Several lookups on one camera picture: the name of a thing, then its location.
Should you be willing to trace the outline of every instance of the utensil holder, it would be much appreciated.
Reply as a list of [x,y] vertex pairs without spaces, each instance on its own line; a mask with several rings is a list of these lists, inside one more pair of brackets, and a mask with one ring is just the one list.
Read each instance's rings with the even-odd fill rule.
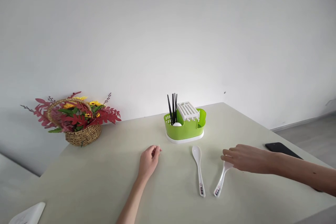
[[195,141],[201,139],[204,135],[204,126],[206,112],[197,108],[199,111],[199,120],[184,121],[180,112],[177,110],[177,122],[182,126],[172,126],[170,124],[170,114],[164,115],[164,124],[166,126],[166,137],[174,144],[183,144],[186,142]]

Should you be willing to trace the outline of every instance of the wicker basket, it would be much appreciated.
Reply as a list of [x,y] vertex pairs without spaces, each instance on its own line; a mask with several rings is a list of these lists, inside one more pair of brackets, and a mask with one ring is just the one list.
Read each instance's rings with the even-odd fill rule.
[[[54,102],[53,104],[51,104],[49,106],[49,108],[47,110],[47,117],[48,117],[49,121],[51,121],[53,124],[57,125],[60,128],[62,127],[60,125],[60,123],[58,121],[56,121],[54,118],[51,117],[51,110],[55,106],[57,106],[58,104],[63,103],[63,102],[82,103],[85,106],[87,106],[88,109],[92,112],[90,105],[83,100],[74,99],[74,98],[58,100],[58,101]],[[89,125],[85,129],[82,129],[82,130],[77,131],[77,132],[65,132],[65,140],[68,141],[72,145],[85,146],[85,145],[88,145],[88,144],[92,143],[93,141],[95,141],[100,136],[100,134],[102,132],[101,128],[102,127],[101,127],[100,124],[96,124],[96,125]]]

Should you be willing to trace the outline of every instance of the beige tabletop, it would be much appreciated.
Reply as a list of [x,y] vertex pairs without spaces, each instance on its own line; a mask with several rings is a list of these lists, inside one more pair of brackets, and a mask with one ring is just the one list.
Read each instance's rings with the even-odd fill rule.
[[[103,126],[100,138],[80,148],[69,145],[30,186],[18,211],[40,201],[40,224],[115,223],[137,176],[140,154],[149,145],[163,149],[143,193],[136,223],[295,223],[336,205],[336,198],[275,175],[231,169],[219,198],[213,196],[223,148],[247,144],[264,148],[282,142],[303,159],[322,161],[224,103],[207,112],[204,137],[176,145],[165,137],[163,115]],[[198,192],[192,145],[202,151],[206,197]]]

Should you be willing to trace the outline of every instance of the gray floor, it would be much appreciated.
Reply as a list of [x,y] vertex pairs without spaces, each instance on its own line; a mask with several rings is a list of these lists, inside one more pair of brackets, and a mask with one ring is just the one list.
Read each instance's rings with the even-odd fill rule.
[[276,134],[336,168],[336,114]]

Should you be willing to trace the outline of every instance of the black phone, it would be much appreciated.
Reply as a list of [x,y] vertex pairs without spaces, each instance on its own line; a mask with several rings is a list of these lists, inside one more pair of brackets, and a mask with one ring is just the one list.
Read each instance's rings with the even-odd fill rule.
[[[265,147],[267,149],[269,149],[270,151],[272,152],[280,152],[280,153],[284,153],[284,154],[287,154],[289,156],[293,156],[295,158],[299,158],[299,159],[302,159],[300,156],[296,155],[293,151],[291,151],[290,149],[288,149],[285,145],[283,145],[282,143],[280,142],[276,142],[276,143],[266,143],[265,144]],[[315,191],[319,192],[319,193],[322,193],[322,191],[320,190],[317,190],[315,188],[313,188]]]

